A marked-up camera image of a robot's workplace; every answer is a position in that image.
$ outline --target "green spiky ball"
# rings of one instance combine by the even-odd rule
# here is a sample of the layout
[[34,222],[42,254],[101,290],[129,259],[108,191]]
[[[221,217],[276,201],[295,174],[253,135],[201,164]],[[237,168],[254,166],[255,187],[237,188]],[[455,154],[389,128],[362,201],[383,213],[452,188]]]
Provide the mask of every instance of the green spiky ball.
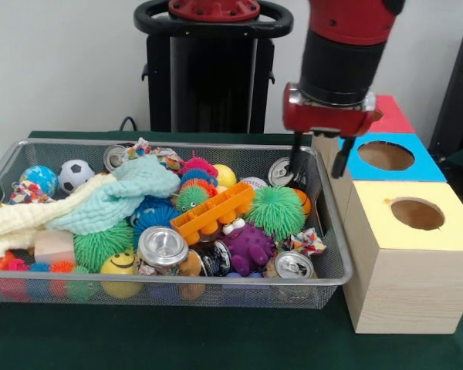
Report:
[[[77,266],[73,269],[73,274],[88,274],[90,271],[84,266]],[[78,303],[86,303],[100,289],[98,281],[76,281],[71,280],[66,285],[69,298]]]
[[133,246],[133,230],[124,220],[107,231],[74,237],[76,263],[98,273],[112,255]]
[[178,194],[177,209],[185,213],[199,204],[203,204],[208,199],[208,192],[204,188],[198,185],[190,185]]
[[299,196],[289,187],[256,190],[246,219],[262,227],[266,235],[274,235],[279,242],[302,231],[306,220]]

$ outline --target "crumpled paper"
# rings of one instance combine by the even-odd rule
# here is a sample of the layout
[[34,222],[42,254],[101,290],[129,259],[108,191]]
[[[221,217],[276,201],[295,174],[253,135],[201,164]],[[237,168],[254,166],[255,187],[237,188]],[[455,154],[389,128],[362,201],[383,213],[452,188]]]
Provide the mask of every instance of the crumpled paper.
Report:
[[174,172],[180,171],[182,159],[178,154],[171,148],[151,148],[151,145],[148,141],[139,138],[137,143],[133,146],[126,148],[125,151],[120,156],[120,162],[125,163],[129,160],[135,160],[146,156],[147,154],[153,154],[158,158],[158,161],[161,165],[165,166],[167,170],[172,170]]
[[322,254],[326,250],[326,245],[317,236],[314,228],[302,231],[297,235],[291,235],[283,247],[288,251],[299,252],[307,257],[313,254]]
[[40,204],[40,203],[52,203],[54,199],[50,198],[48,194],[41,190],[41,187],[37,183],[32,181],[21,181],[12,184],[14,192],[10,196],[10,200],[7,203],[2,204],[4,206],[11,206],[13,204]]

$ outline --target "soccer ball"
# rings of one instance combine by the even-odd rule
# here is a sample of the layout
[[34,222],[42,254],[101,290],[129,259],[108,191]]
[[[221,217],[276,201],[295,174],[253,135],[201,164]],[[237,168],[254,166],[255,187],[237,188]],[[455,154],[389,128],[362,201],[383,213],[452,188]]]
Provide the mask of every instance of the soccer ball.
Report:
[[93,168],[83,160],[70,160],[62,165],[59,185],[65,193],[71,194],[95,175]]

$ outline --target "orange ball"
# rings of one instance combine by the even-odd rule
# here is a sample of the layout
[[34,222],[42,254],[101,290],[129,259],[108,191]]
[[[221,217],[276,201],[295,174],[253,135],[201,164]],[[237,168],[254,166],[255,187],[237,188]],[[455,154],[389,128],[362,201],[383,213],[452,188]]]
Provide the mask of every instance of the orange ball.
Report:
[[303,208],[303,213],[306,215],[306,219],[307,219],[307,217],[309,217],[310,215],[310,211],[312,210],[312,204],[310,203],[310,199],[307,196],[307,194],[305,194],[301,190],[293,189],[293,191],[295,191],[296,195],[299,196],[300,203],[302,204],[302,208]]

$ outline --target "light blue towel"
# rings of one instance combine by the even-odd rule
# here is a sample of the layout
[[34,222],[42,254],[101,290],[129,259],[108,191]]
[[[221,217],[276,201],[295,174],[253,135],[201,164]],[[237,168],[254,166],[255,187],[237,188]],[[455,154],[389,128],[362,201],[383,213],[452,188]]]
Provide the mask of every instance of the light blue towel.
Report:
[[161,166],[156,156],[143,156],[118,167],[116,183],[107,183],[73,212],[47,223],[47,229],[87,235],[108,230],[129,217],[146,195],[168,198],[178,191],[179,177]]

